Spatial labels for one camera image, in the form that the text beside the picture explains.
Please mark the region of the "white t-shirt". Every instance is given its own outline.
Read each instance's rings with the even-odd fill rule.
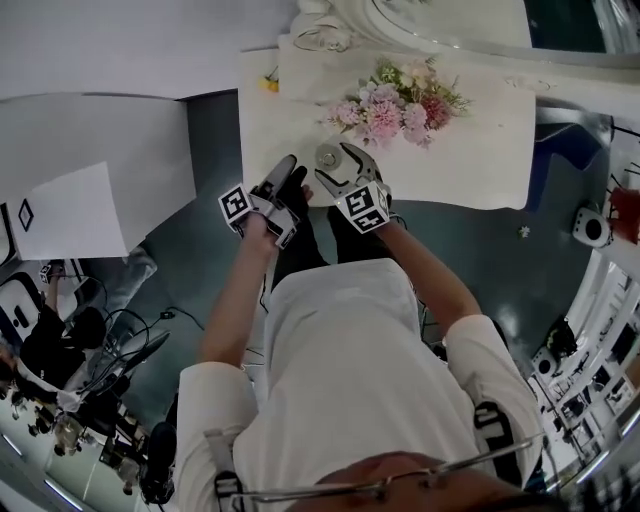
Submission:
[[[485,400],[507,414],[516,442],[542,432],[535,398],[491,320],[451,327],[447,367],[421,342],[411,284],[392,260],[290,275],[270,305],[260,412],[237,368],[202,363],[181,374],[174,478],[182,512],[217,510],[213,432],[237,435],[233,460],[247,490],[309,486],[387,452],[473,457],[487,451],[473,426],[474,403]],[[539,455],[540,443],[519,454],[524,481]]]

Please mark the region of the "strap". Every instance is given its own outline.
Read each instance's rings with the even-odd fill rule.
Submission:
[[[473,424],[482,434],[490,451],[514,444],[509,418],[495,402],[482,402],[476,406]],[[493,459],[493,464],[498,478],[517,487],[522,486],[522,474],[516,453]]]
[[[213,488],[218,500],[218,509],[220,512],[226,512],[231,510],[228,503],[231,496],[242,492],[242,483],[236,474],[231,453],[231,446],[235,436],[224,436],[221,432],[214,431],[205,434],[205,437],[213,454],[213,460],[216,461]],[[242,500],[234,510],[244,512]]]

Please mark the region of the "electronic device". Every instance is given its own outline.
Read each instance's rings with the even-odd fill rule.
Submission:
[[[359,165],[355,183],[338,183],[320,169],[316,169],[316,178],[349,223],[367,233],[389,222],[391,189],[382,182],[378,164],[368,153],[353,144],[341,142],[340,146]]]
[[[296,234],[299,219],[276,196],[295,169],[297,159],[287,155],[273,168],[260,185],[247,193],[239,183],[218,198],[220,210],[227,226],[244,236],[243,225],[247,216],[259,213],[267,220],[267,227],[278,238],[276,245],[284,249]]]
[[[591,247],[604,247],[611,236],[611,227],[597,211],[582,207],[573,223],[573,237]]]

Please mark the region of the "gray floor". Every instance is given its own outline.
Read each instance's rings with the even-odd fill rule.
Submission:
[[[158,272],[130,307],[149,321],[168,305],[180,306],[204,321],[238,245],[217,204],[217,197],[242,176],[237,96],[227,93],[193,100],[188,107],[198,197],[144,244]],[[579,172],[554,156],[535,215],[402,201],[394,209],[410,231],[467,283],[483,310],[503,327],[515,356],[526,361],[543,342],[551,323],[566,313],[580,284],[590,250],[568,230],[584,199],[602,199],[607,164],[608,156],[601,152],[587,171]],[[313,211],[312,218],[321,250],[328,261],[334,261],[323,213]],[[524,240],[517,236],[522,225],[531,228]],[[125,403],[150,426],[169,407],[180,370],[195,361],[200,335],[184,316],[165,324],[171,338],[140,368],[125,395]]]

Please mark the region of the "pink flower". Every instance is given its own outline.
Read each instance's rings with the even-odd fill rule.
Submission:
[[[418,126],[413,129],[405,128],[404,138],[408,142],[411,142],[411,144],[415,144],[416,146],[420,146],[421,148],[427,148],[429,147],[429,144],[431,144],[429,130],[427,130],[424,126]]]
[[[410,103],[404,109],[402,118],[405,126],[411,130],[424,128],[427,122],[427,111],[419,103]]]
[[[368,130],[364,138],[385,146],[400,131],[402,112],[392,101],[383,101],[366,108],[365,120]]]
[[[355,101],[343,101],[329,108],[328,121],[334,124],[356,125],[362,120],[360,107]]]
[[[440,96],[427,96],[421,104],[427,112],[427,128],[439,130],[451,120],[451,107]]]
[[[400,98],[395,84],[376,85],[373,82],[369,82],[366,87],[362,87],[358,91],[358,96],[364,108],[374,103],[383,103],[385,101],[391,101],[399,106],[404,104],[404,100]]]

